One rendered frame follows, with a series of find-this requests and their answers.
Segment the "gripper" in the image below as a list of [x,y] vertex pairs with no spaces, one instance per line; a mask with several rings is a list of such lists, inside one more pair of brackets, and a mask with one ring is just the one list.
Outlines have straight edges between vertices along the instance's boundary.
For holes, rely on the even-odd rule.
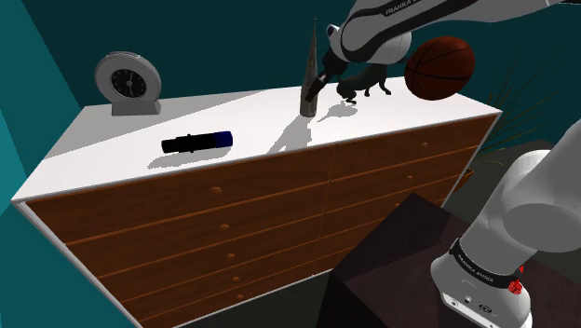
[[320,93],[333,76],[341,75],[347,68],[348,62],[340,59],[331,48],[327,50],[322,58],[323,70],[314,79],[304,97],[307,102],[312,102],[313,99]]

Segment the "grey cone-shaped vase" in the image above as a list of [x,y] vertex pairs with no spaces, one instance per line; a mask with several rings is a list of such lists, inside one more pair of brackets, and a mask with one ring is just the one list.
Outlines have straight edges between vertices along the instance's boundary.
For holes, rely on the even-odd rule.
[[314,19],[312,37],[304,73],[304,81],[301,88],[300,115],[313,117],[317,113],[317,104],[306,99],[309,90],[318,76],[317,65],[317,19]]

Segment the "black cat figure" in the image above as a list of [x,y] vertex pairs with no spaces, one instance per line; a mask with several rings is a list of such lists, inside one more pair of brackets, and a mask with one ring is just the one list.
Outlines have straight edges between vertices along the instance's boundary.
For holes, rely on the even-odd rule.
[[356,104],[357,92],[364,91],[365,97],[370,97],[370,89],[378,85],[386,94],[391,95],[391,91],[385,87],[387,79],[387,66],[385,64],[370,64],[361,72],[351,75],[345,79],[338,77],[336,92],[347,102]]

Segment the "brown basketball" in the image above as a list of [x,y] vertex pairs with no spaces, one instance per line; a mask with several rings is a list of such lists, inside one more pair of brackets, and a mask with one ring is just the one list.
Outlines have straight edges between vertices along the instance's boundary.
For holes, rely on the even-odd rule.
[[459,92],[472,77],[475,55],[461,38],[440,36],[421,46],[407,60],[404,80],[416,97],[437,101]]

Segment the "black and blue flashlight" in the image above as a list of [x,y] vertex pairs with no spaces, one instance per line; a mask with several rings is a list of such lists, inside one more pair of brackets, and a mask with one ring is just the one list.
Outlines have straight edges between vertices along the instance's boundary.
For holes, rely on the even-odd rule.
[[161,142],[164,153],[193,153],[199,150],[230,147],[233,135],[230,131],[217,131],[203,134],[187,134]]

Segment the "wooden chest of drawers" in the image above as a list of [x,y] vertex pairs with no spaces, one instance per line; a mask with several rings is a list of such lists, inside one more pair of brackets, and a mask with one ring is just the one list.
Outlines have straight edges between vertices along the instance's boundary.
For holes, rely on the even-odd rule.
[[[445,203],[500,116],[402,78],[314,117],[297,87],[84,108],[12,204],[136,328],[174,328],[335,267],[410,194]],[[230,131],[230,147],[161,142]]]

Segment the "grey table clock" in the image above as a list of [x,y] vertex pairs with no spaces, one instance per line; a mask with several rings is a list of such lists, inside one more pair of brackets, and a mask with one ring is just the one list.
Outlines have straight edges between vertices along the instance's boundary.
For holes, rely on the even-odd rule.
[[94,71],[96,86],[111,103],[112,116],[159,115],[161,78],[143,56],[113,51],[102,58]]

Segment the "potted plant with thin leaves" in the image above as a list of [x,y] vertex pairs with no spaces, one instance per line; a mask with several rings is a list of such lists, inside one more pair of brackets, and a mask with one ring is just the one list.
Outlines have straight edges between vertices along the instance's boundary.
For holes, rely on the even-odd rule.
[[558,92],[554,91],[551,94],[548,94],[546,97],[538,100],[536,103],[530,104],[529,106],[523,107],[521,109],[519,109],[519,97],[532,84],[539,73],[555,58],[555,56],[561,51],[564,45],[565,43],[562,43],[555,50],[553,50],[534,71],[534,73],[528,78],[528,80],[521,86],[521,88],[514,94],[512,94],[512,87],[509,86],[509,83],[517,68],[520,55],[518,55],[515,62],[507,68],[506,76],[503,78],[497,93],[493,94],[490,92],[486,101],[487,104],[491,105],[495,109],[501,110],[502,114],[498,117],[493,127],[488,132],[479,150],[471,159],[471,163],[480,164],[488,162],[496,163],[501,167],[504,167],[504,164],[498,160],[482,161],[482,159],[501,150],[504,150],[508,142],[519,139],[520,137],[529,134],[534,130],[538,130],[543,126],[542,123],[537,123],[535,126],[529,129],[525,129],[523,127],[523,125],[529,121],[534,120],[540,116],[542,112],[538,111],[538,107],[546,103],[549,99],[553,98],[558,94]]

